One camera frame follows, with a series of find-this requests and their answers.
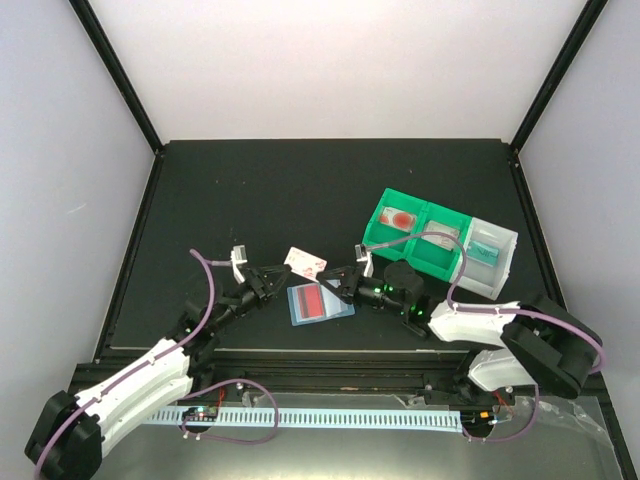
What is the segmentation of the white floral credit card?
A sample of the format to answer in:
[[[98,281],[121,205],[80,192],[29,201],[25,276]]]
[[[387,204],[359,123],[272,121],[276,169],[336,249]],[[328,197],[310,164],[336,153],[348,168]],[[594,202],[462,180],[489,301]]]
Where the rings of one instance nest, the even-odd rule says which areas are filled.
[[[291,268],[293,274],[316,281],[317,275],[325,270],[327,261],[297,247],[291,247],[284,264]]]

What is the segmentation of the blue card holder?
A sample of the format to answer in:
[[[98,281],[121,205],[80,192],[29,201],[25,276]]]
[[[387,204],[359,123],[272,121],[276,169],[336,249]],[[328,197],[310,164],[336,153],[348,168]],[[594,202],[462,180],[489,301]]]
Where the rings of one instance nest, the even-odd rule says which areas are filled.
[[[337,298],[331,295],[326,289],[324,289],[319,283],[315,283],[315,284],[317,284],[321,289],[321,294],[322,294],[322,299],[323,299],[324,309],[325,309],[324,317],[316,321],[303,322],[303,323],[297,323],[295,321],[294,308],[292,304],[292,289],[301,285],[289,287],[287,289],[287,299],[288,299],[289,312],[291,317],[291,324],[294,327],[320,323],[320,322],[334,320],[334,319],[343,318],[343,317],[349,317],[355,314],[355,308],[353,305],[347,304],[343,301],[339,301]]]

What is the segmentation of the green bin compartment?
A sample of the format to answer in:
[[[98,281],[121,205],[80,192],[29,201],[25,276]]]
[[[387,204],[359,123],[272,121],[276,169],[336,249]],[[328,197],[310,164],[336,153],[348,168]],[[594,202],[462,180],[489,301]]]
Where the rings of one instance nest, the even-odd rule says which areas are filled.
[[[425,235],[408,242],[407,260],[415,269],[439,280],[450,281],[460,263],[460,248],[464,244],[472,217],[455,210],[427,202],[418,216],[415,233]]]
[[[426,225],[429,202],[403,192],[386,188],[366,228],[362,243],[380,245],[419,233]],[[374,255],[387,260],[406,260],[414,268],[426,260],[425,241],[412,238],[386,248],[376,249]]]

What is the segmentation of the white striped credit card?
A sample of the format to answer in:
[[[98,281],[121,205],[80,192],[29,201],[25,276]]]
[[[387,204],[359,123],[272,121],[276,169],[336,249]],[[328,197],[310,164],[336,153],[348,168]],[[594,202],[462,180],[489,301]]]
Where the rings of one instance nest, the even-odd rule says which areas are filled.
[[[459,239],[459,230],[435,220],[429,220],[424,227],[422,239],[439,248],[452,251]]]

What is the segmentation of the clear white bin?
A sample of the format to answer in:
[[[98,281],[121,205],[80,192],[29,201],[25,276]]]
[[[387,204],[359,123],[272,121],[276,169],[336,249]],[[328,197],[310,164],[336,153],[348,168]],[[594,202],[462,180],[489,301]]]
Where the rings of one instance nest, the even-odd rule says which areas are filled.
[[[451,281],[463,271],[458,287],[496,300],[509,277],[517,240],[517,232],[473,217],[463,241],[465,266],[459,259]]]

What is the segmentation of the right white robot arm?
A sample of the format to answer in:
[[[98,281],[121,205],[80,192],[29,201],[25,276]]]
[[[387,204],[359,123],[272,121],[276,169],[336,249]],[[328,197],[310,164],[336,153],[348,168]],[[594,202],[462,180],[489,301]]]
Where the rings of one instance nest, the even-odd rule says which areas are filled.
[[[421,337],[473,345],[454,379],[457,396],[467,403],[516,386],[575,399],[602,366],[601,339],[543,295],[525,304],[448,302],[428,295],[423,278],[406,261],[390,263],[380,278],[360,262],[321,272],[317,279],[346,304],[400,316]]]

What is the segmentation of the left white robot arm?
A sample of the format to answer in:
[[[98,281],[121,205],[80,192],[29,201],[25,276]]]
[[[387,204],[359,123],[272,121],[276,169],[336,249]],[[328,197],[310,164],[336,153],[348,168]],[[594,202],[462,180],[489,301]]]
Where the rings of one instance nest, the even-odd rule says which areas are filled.
[[[219,296],[210,264],[203,267],[211,288],[203,312],[183,314],[174,330],[108,379],[77,393],[61,390],[46,401],[25,446],[35,478],[89,479],[110,451],[158,409],[207,397],[215,384],[208,368],[221,330],[268,305],[291,272],[288,265],[243,267],[232,293]]]

